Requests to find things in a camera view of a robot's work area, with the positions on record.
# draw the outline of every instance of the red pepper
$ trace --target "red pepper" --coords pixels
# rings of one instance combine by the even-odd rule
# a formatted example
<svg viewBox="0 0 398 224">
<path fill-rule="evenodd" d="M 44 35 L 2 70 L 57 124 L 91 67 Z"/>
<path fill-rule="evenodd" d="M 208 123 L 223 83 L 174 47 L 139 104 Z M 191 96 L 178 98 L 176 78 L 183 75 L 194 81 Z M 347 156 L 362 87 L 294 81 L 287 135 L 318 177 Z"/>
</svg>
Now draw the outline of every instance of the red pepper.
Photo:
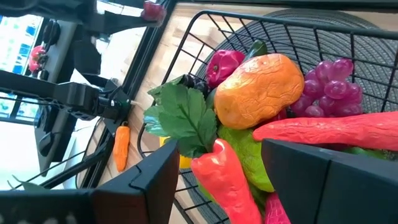
<svg viewBox="0 0 398 224">
<path fill-rule="evenodd" d="M 265 224 L 290 224 L 290 220 L 276 193 L 271 193 L 267 197 Z"/>
<path fill-rule="evenodd" d="M 142 18 L 148 21 L 157 21 L 161 25 L 165 16 L 166 10 L 163 5 L 151 1 L 144 2 L 144 10 L 141 12 Z"/>
<path fill-rule="evenodd" d="M 236 50 L 217 50 L 206 68 L 210 88 L 216 88 L 226 80 L 244 60 L 244 54 Z"/>
<path fill-rule="evenodd" d="M 29 71 L 34 72 L 41 67 L 39 60 L 43 55 L 45 55 L 45 49 L 43 46 L 39 45 L 32 49 L 28 58 Z"/>
<path fill-rule="evenodd" d="M 213 152 L 191 161 L 195 177 L 224 209 L 232 224 L 262 223 L 241 163 L 232 147 L 217 139 Z"/>
<path fill-rule="evenodd" d="M 344 118 L 292 118 L 274 121 L 253 132 L 257 141 L 276 139 L 303 144 L 341 143 L 398 151 L 398 111 Z"/>
</svg>

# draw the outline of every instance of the wooden surface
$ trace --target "wooden surface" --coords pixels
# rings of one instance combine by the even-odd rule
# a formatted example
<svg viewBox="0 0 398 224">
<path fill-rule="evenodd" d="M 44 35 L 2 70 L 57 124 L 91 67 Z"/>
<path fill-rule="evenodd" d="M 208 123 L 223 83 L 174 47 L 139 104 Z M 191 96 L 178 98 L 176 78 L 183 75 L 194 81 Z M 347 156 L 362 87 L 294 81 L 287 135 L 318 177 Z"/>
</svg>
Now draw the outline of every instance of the wooden surface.
<svg viewBox="0 0 398 224">
<path fill-rule="evenodd" d="M 151 66 L 149 67 L 144 81 L 137 94 L 136 101 L 139 105 L 135 106 L 129 116 L 129 125 L 131 128 L 131 140 L 129 146 L 129 156 L 127 166 L 131 167 L 137 164 L 142 158 L 137 151 L 137 134 L 142 126 L 143 111 L 152 104 L 152 98 L 146 93 L 148 90 L 160 85 L 167 69 L 169 68 L 170 62 L 175 55 L 178 45 L 181 42 L 181 38 L 186 31 L 189 22 L 192 17 L 203 9 L 215 9 L 229 12 L 240 12 L 246 14 L 264 15 L 270 12 L 281 10 L 281 8 L 269 8 L 269 7 L 249 7 L 249 6 L 225 6 L 225 5 L 210 5 L 210 4 L 179 4 L 172 14 L 172 18 L 167 25 L 164 32 L 160 45 L 155 53 L 155 57 L 152 59 Z M 398 30 L 398 23 L 396 22 L 398 16 L 395 14 L 379 14 L 371 12 L 347 12 L 363 19 L 372 22 L 373 24 L 382 27 L 387 30 Z M 214 17 L 214 20 L 219 23 L 222 29 L 229 29 L 225 23 L 222 23 L 221 17 Z M 234 30 L 242 27 L 242 23 L 239 20 L 228 19 Z M 111 43 L 106 52 L 103 54 L 103 71 L 108 71 L 112 74 L 112 77 L 116 77 L 119 83 L 123 82 L 124 76 L 129 68 L 129 65 L 134 57 L 137 46 L 140 41 L 140 37 L 144 33 L 145 29 L 132 29 L 115 34 L 111 40 Z M 191 33 L 205 41 L 211 47 L 216 47 L 220 42 L 224 41 L 224 36 L 218 31 L 214 23 L 209 20 L 207 16 L 201 16 L 191 29 Z M 197 41 L 194 37 L 188 36 L 183 49 L 192 55 L 197 55 L 202 44 Z M 204 47 L 199 55 L 199 59 L 204 60 L 208 54 L 211 53 L 210 47 Z M 191 69 L 195 59 L 189 54 L 181 52 L 175 66 L 170 74 L 170 79 L 178 77 L 184 73 L 188 73 Z M 192 73 L 195 73 L 199 68 L 201 62 L 197 61 L 195 66 L 192 68 Z M 87 154 L 93 153 L 95 147 L 100 139 L 101 133 L 104 129 L 104 124 L 100 124 L 96 129 L 93 139 L 90 141 L 88 146 Z M 159 147 L 159 140 L 155 136 L 150 134 L 144 134 L 141 142 L 142 150 L 153 151 Z M 78 177 L 78 185 L 83 179 L 82 172 Z M 116 170 L 116 166 L 113 162 L 113 158 L 110 157 L 108 165 L 103 173 L 100 180 L 100 184 L 103 184 L 113 177 L 116 177 L 119 173 Z M 185 187 L 183 181 L 178 182 L 178 189 Z M 177 200 L 181 203 L 183 208 L 193 206 L 187 191 L 182 191 L 176 194 Z M 206 223 L 203 217 L 200 215 L 197 209 L 189 210 L 188 215 L 191 217 L 194 223 Z M 178 213 L 177 209 L 173 206 L 172 215 L 170 217 L 170 223 L 186 223 L 182 218 L 181 214 Z"/>
</svg>

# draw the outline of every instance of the black wire basket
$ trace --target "black wire basket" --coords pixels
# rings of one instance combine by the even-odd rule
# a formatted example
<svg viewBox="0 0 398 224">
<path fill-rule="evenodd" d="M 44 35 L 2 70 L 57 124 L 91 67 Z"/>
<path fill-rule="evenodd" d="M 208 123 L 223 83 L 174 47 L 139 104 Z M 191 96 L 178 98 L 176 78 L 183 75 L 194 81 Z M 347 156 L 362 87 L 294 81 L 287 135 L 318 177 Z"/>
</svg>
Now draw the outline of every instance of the black wire basket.
<svg viewBox="0 0 398 224">
<path fill-rule="evenodd" d="M 292 14 L 302 13 L 306 17 L 297 16 L 293 20 L 289 16 L 283 16 L 288 10 L 293 10 L 290 11 Z M 296 62 L 303 74 L 322 60 L 350 58 L 354 63 L 354 72 L 349 79 L 363 88 L 364 112 L 398 110 L 398 80 L 394 76 L 398 63 L 398 33 L 380 30 L 365 20 L 360 20 L 357 26 L 350 26 L 348 22 L 358 18 L 342 12 L 288 10 L 278 13 L 279 16 L 252 16 L 220 11 L 199 12 L 184 33 L 162 84 L 169 79 L 181 55 L 191 57 L 193 62 L 191 69 L 185 73 L 205 79 L 206 65 L 214 52 L 226 49 L 247 53 L 255 40 L 261 40 L 267 44 L 270 53 L 284 54 Z M 320 19 L 320 14 L 344 19 L 333 25 L 330 19 Z M 222 41 L 205 40 L 193 34 L 195 22 L 202 17 L 211 21 L 209 26 L 213 26 L 213 30 L 219 32 L 218 36 L 223 37 Z M 233 27 L 231 21 L 234 21 L 235 26 L 237 23 L 240 24 L 240 27 Z M 185 48 L 187 39 L 199 44 L 198 52 L 193 53 L 189 47 Z M 147 154 L 141 148 L 144 126 L 145 124 L 137 141 L 143 157 Z M 207 223 L 229 223 L 224 211 L 200 192 L 190 169 L 181 170 L 179 175 L 186 187 L 176 190 L 174 204 L 187 223 L 203 223 L 203 220 L 193 218 L 193 210 L 199 212 Z M 189 193 L 194 202 L 192 206 L 184 207 L 178 201 L 177 195 L 182 192 Z"/>
</svg>

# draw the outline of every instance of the yellow object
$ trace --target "yellow object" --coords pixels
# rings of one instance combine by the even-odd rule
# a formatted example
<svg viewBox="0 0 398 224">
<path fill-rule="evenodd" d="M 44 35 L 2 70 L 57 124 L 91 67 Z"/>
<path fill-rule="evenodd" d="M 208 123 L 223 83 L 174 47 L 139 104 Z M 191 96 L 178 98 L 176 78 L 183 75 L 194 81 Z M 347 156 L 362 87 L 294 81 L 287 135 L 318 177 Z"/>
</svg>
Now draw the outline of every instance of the yellow object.
<svg viewBox="0 0 398 224">
<path fill-rule="evenodd" d="M 298 66 L 282 54 L 241 64 L 216 90 L 215 110 L 227 128 L 251 128 L 297 101 L 304 89 Z"/>
<path fill-rule="evenodd" d="M 169 137 L 159 137 L 160 146 L 162 147 L 165 144 L 166 139 Z M 191 168 L 191 158 L 180 156 L 180 169 L 188 169 Z"/>
</svg>

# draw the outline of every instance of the red chili pepper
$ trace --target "red chili pepper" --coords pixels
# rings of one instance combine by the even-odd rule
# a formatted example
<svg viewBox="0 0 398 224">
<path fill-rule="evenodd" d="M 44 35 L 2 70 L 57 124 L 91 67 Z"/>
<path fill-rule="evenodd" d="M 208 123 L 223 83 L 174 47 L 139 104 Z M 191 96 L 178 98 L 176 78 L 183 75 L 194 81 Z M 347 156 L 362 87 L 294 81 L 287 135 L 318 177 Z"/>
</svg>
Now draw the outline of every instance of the red chili pepper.
<svg viewBox="0 0 398 224">
<path fill-rule="evenodd" d="M 232 224 L 262 223 L 241 163 L 232 147 L 217 139 L 213 152 L 193 159 L 195 177 L 224 209 Z"/>
<path fill-rule="evenodd" d="M 217 50 L 206 68 L 210 88 L 216 88 L 226 80 L 244 60 L 244 54 L 236 50 Z"/>
<path fill-rule="evenodd" d="M 43 55 L 45 55 L 45 49 L 43 46 L 39 45 L 32 49 L 28 58 L 29 71 L 34 72 L 41 67 L 39 60 Z"/>
<path fill-rule="evenodd" d="M 271 193 L 267 197 L 265 224 L 290 224 L 290 220 L 276 193 Z"/>
<path fill-rule="evenodd" d="M 274 121 L 253 132 L 257 141 L 276 139 L 303 144 L 341 143 L 398 151 L 398 111 L 344 118 L 292 118 Z"/>
<path fill-rule="evenodd" d="M 166 16 L 166 10 L 163 5 L 151 1 L 144 2 L 144 10 L 141 17 L 148 21 L 157 21 L 161 24 Z"/>
</svg>

